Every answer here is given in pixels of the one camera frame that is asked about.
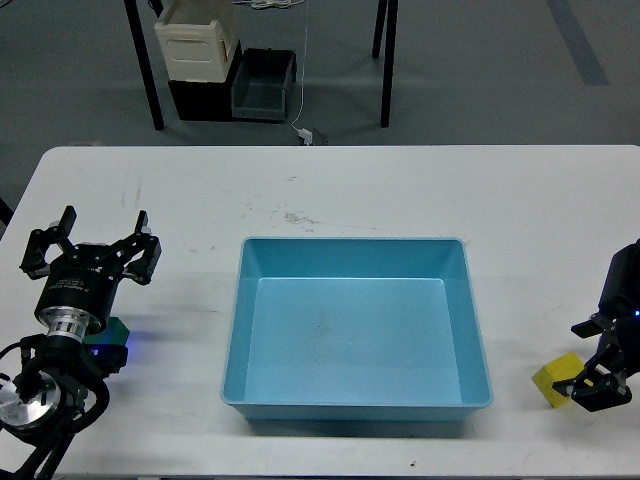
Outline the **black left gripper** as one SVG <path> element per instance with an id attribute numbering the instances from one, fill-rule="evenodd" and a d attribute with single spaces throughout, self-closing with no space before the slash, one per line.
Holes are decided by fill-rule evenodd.
<path id="1" fill-rule="evenodd" d="M 34 229 L 20 269 L 30 279 L 46 279 L 34 311 L 41 324 L 50 326 L 55 316 L 71 310 L 88 319 L 88 331 L 103 331 L 119 280 L 151 282 L 162 252 L 160 240 L 148 226 L 147 212 L 140 210 L 134 231 L 126 238 L 111 246 L 82 243 L 76 248 L 69 240 L 76 218 L 75 208 L 68 205 L 56 224 Z M 46 253 L 52 245 L 62 254 L 49 264 Z"/>

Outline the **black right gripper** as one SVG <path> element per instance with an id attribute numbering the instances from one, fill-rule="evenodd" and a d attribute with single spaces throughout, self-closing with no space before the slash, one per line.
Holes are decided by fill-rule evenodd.
<path id="1" fill-rule="evenodd" d="M 600 335 L 593 365 L 572 380 L 555 382 L 553 388 L 589 412 L 630 402 L 627 378 L 639 372 L 639 315 L 617 319 L 601 313 L 575 324 L 571 331 L 580 338 Z"/>

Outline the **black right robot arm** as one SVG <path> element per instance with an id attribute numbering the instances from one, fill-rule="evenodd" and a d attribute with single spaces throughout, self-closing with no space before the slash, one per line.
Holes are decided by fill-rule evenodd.
<path id="1" fill-rule="evenodd" d="M 556 380 L 552 389 L 589 412 L 632 400 L 627 379 L 639 372 L 639 244 L 630 244 L 612 257 L 598 310 L 571 331 L 598 336 L 596 353 L 573 377 Z"/>

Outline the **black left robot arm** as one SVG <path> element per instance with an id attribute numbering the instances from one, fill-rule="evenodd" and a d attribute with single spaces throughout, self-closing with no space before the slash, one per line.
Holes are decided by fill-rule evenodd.
<path id="1" fill-rule="evenodd" d="M 161 244 L 145 211 L 134 230 L 112 244 L 71 242 L 73 207 L 31 232 L 21 270 L 45 285 L 34 310 L 45 327 L 2 349 L 20 353 L 21 370 L 1 377 L 1 428 L 33 451 L 4 479 L 50 479 L 74 437 L 110 403 L 109 376 L 128 359 L 129 329 L 112 308 L 120 282 L 150 283 Z"/>

